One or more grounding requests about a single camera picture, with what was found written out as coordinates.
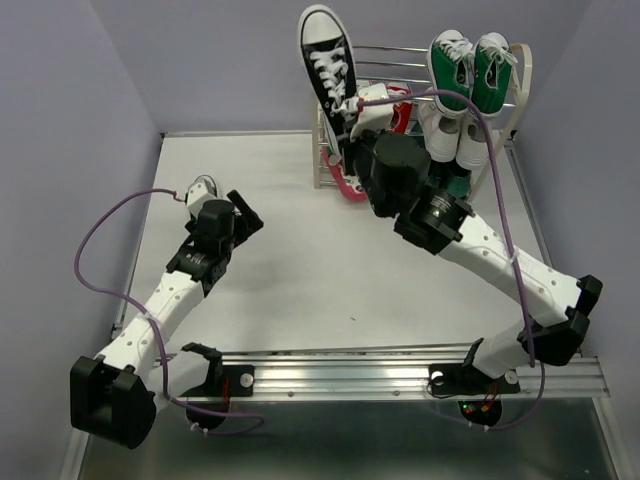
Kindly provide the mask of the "black sneaker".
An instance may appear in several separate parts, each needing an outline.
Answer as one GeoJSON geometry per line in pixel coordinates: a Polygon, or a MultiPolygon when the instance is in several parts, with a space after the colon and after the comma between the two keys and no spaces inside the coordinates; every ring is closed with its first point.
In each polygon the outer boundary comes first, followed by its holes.
{"type": "Polygon", "coordinates": [[[332,9],[315,4],[299,18],[298,45],[327,121],[330,149],[342,155],[357,114],[356,69],[349,35],[332,9]]]}
{"type": "Polygon", "coordinates": [[[198,176],[192,183],[191,189],[193,191],[196,189],[202,189],[207,195],[211,195],[214,198],[218,198],[220,196],[217,182],[212,176],[207,174],[198,176]]]}

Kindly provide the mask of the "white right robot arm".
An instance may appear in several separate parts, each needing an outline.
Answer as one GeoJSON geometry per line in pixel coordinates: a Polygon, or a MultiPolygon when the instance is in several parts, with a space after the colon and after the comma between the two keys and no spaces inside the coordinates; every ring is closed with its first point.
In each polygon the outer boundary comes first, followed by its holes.
{"type": "Polygon", "coordinates": [[[408,243],[477,275],[520,304],[522,320],[476,340],[445,379],[482,390],[531,362],[565,366],[577,354],[603,284],[574,278],[516,248],[471,205],[429,185],[430,157],[406,135],[366,133],[353,146],[353,168],[376,216],[391,218],[408,243]]]}

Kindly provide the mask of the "red sneaker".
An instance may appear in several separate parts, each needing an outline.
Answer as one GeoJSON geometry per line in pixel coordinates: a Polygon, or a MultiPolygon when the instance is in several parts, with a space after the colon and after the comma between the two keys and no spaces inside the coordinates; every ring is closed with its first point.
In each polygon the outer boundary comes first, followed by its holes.
{"type": "MultiPolygon", "coordinates": [[[[386,87],[389,95],[393,98],[407,96],[412,93],[409,85],[403,82],[390,81],[386,84],[386,87]]],[[[413,103],[411,100],[401,101],[395,103],[393,108],[391,130],[395,133],[404,134],[411,118],[413,103]]]]}

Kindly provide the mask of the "pink patterned sandal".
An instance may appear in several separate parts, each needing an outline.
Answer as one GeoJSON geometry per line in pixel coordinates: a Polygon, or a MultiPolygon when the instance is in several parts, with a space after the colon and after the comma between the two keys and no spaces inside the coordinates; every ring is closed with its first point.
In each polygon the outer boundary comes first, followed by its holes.
{"type": "Polygon", "coordinates": [[[346,173],[342,157],[335,154],[329,146],[321,148],[321,165],[328,169],[344,198],[352,202],[364,202],[367,199],[359,180],[346,173]]]}

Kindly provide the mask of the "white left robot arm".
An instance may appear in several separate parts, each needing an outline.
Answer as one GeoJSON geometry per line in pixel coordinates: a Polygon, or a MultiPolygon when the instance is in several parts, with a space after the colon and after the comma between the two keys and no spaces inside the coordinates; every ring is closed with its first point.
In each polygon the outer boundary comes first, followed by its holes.
{"type": "Polygon", "coordinates": [[[232,411],[232,394],[251,392],[240,378],[253,368],[224,368],[223,355],[215,348],[189,343],[182,350],[203,358],[192,364],[187,379],[199,393],[219,396],[218,406],[198,407],[170,391],[167,342],[226,274],[234,250],[264,226],[238,191],[220,198],[207,180],[194,183],[181,202],[190,215],[188,236],[152,295],[141,303],[118,293],[117,298],[136,309],[136,316],[98,354],[79,357],[70,370],[72,426],[129,449],[146,439],[165,404],[183,408],[191,429],[205,436],[223,435],[220,426],[230,418],[250,420],[245,432],[265,422],[261,414],[232,411]]]}

